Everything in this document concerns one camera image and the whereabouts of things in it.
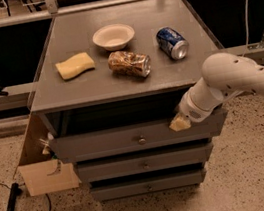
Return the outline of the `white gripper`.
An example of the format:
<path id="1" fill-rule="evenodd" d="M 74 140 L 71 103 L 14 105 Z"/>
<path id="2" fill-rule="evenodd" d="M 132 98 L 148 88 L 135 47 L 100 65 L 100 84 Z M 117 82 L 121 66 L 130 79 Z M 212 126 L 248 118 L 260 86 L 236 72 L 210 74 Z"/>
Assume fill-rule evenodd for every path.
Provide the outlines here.
<path id="1" fill-rule="evenodd" d="M 191 122 L 202 122 L 208 118 L 213 111 L 213 107 L 207 99 L 208 96 L 203 91 L 198 92 L 195 91 L 195 88 L 190 88 L 179 102 L 178 110 L 181 114 L 175 115 L 169 128 L 173 131 L 186 130 L 191 127 Z"/>

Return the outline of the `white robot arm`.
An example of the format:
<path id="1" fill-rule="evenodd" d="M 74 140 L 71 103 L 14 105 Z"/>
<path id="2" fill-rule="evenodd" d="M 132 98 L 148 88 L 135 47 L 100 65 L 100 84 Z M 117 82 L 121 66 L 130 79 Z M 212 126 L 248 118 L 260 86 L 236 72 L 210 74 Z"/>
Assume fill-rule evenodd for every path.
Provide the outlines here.
<path id="1" fill-rule="evenodd" d="M 186 130 L 202 122 L 220 104 L 242 92 L 264 96 L 264 66 L 252 59 L 215 53 L 202 65 L 200 80 L 183 95 L 169 128 Z"/>

